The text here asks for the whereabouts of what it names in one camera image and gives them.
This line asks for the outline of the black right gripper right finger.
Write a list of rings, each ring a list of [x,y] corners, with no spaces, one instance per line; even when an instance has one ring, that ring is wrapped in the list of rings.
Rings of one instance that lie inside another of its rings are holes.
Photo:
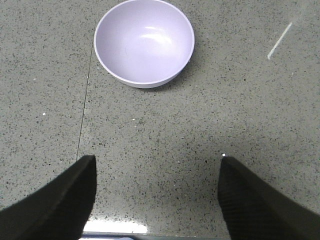
[[[221,160],[218,202],[233,240],[318,240],[320,216],[289,199],[234,157]]]

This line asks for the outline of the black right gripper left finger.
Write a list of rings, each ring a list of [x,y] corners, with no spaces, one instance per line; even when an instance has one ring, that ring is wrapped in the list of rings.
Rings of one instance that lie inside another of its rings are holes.
[[[78,240],[97,192],[97,166],[85,155],[33,194],[0,212],[2,240]]]

